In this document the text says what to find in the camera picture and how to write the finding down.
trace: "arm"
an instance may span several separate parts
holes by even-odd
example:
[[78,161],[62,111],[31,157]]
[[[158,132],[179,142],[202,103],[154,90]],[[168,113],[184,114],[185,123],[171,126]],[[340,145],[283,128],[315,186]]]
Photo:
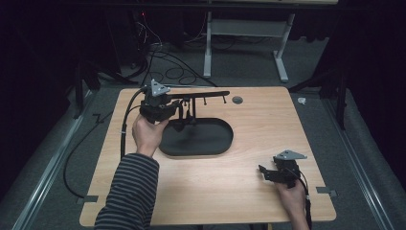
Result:
[[168,121],[150,124],[138,116],[132,128],[138,153],[123,157],[117,168],[106,205],[95,229],[147,229],[155,205],[159,164],[152,159]]
[[289,215],[293,230],[308,230],[305,218],[305,188],[296,180],[296,186],[287,189],[285,184],[275,183],[282,205]]

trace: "gray carpet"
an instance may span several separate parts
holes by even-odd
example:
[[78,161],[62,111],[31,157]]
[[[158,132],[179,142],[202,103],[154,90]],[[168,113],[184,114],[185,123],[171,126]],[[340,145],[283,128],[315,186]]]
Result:
[[[244,42],[238,42],[227,50],[221,50],[228,46],[227,43],[215,44],[218,49],[213,51],[211,81],[216,85],[286,87],[296,85],[311,77],[326,45],[326,41],[313,43],[306,43],[304,40],[289,41],[283,54],[289,83],[281,83],[270,53],[272,47],[278,45],[278,41],[266,39],[255,42],[255,39],[245,37],[241,39],[244,39]],[[179,50],[165,45],[162,51],[179,57],[197,73],[203,72],[203,47],[186,46]],[[158,52],[155,55],[170,58]],[[171,70],[165,76],[167,70],[173,67],[176,65],[167,60],[154,58],[150,72],[157,80],[161,76],[157,73],[163,74],[162,83],[178,83],[178,80],[169,80],[168,77],[178,77],[180,70]],[[124,68],[124,73],[129,72],[128,68]],[[204,80],[197,80],[194,84],[208,85]],[[113,110],[118,94],[124,87],[127,86],[111,82],[102,83],[101,90],[94,93],[93,101],[89,104],[68,151],[72,150],[95,125],[96,117],[93,114],[101,114],[101,117],[104,117]],[[338,193],[337,197],[332,198],[337,219],[315,222],[313,229],[380,229],[351,169],[346,149],[334,127],[334,121],[328,116],[325,102],[319,99],[316,90],[309,88],[291,94],[323,178],[327,186]],[[306,104],[297,103],[298,97],[306,97]],[[406,206],[405,194],[357,113],[356,104],[350,94],[347,104],[346,133],[360,160],[365,164],[372,184],[389,212],[394,229],[402,229],[406,226],[406,217],[402,210]],[[12,229],[48,162],[66,135],[72,117],[71,109],[48,135],[14,183],[0,206],[0,229]],[[70,159],[67,168],[68,183],[79,194],[84,195],[87,192],[108,124],[109,117],[87,136]],[[79,225],[81,208],[82,204],[77,203],[77,199],[66,190],[60,171],[34,219],[32,229],[84,229]],[[289,223],[276,223],[273,226],[276,230],[290,229]]]

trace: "table top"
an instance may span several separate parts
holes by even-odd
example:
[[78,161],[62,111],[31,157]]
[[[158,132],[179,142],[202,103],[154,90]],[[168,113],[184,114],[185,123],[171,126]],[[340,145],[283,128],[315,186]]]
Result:
[[[286,88],[172,88],[170,94],[221,90],[230,91],[225,97],[227,103],[221,97],[207,98],[207,105],[203,99],[196,99],[197,117],[215,117],[229,123],[234,131],[232,145],[213,156],[172,157],[158,149],[154,158],[160,163],[160,172],[151,224],[288,221],[273,182],[265,181],[258,169],[262,165],[275,170],[272,156],[284,150],[307,156],[297,163],[308,182],[313,220],[335,219],[329,195],[316,192],[316,187],[325,187],[325,183]],[[104,206],[120,161],[124,111],[136,91],[125,89],[120,93],[87,194],[98,200],[84,203],[80,216],[83,226],[93,226]],[[233,103],[235,96],[240,96],[243,103]],[[138,96],[133,105],[143,98]],[[128,127],[137,115],[137,109],[130,113]],[[126,153],[135,149],[131,135],[127,135]]]

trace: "dark background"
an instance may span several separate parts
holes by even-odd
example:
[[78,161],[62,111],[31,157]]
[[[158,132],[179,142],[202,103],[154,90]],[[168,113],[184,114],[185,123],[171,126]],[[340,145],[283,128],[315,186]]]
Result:
[[[137,45],[128,39],[132,32],[125,18],[114,17],[111,21],[111,15],[122,10],[106,13],[46,6],[4,4],[0,11],[1,197],[69,106],[66,95],[74,85],[78,64],[92,60],[108,71],[120,72],[121,65],[140,55],[121,51],[126,42]],[[347,61],[348,88],[375,142],[405,188],[401,169],[406,142],[402,115],[406,110],[405,5],[391,0],[340,1],[339,6],[369,10],[298,13],[289,38],[306,36],[311,42],[329,37],[315,76]],[[163,41],[181,47],[183,32],[193,36],[200,31],[204,13],[146,11],[146,16]],[[283,15],[233,12],[215,16],[268,19]],[[121,30],[112,31],[111,25],[119,25]]]

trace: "black mount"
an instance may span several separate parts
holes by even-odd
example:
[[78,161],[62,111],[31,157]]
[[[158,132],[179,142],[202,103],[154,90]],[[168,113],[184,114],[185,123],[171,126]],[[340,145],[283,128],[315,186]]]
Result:
[[295,187],[295,180],[301,178],[301,172],[296,159],[306,159],[305,155],[299,154],[291,150],[285,150],[274,156],[274,162],[277,166],[277,171],[266,170],[265,167],[259,165],[259,171],[263,173],[265,180],[287,184],[287,187]]

